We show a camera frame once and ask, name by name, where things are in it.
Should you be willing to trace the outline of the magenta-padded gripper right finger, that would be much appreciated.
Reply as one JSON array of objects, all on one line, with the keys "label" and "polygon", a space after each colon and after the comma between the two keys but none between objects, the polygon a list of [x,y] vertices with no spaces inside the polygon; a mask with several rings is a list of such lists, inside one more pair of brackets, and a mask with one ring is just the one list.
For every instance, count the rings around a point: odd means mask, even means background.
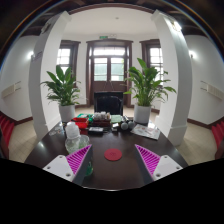
[{"label": "magenta-padded gripper right finger", "polygon": [[182,166],[168,155],[159,156],[140,145],[135,145],[135,148],[137,162],[145,184],[160,180],[182,169]]}]

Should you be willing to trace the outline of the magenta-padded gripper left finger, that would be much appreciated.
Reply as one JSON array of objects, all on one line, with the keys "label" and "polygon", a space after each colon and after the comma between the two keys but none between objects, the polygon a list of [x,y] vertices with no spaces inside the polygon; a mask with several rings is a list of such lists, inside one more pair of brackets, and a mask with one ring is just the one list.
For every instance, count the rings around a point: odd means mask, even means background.
[{"label": "magenta-padded gripper left finger", "polygon": [[68,156],[58,155],[44,170],[81,186],[92,154],[92,145],[88,145]]}]

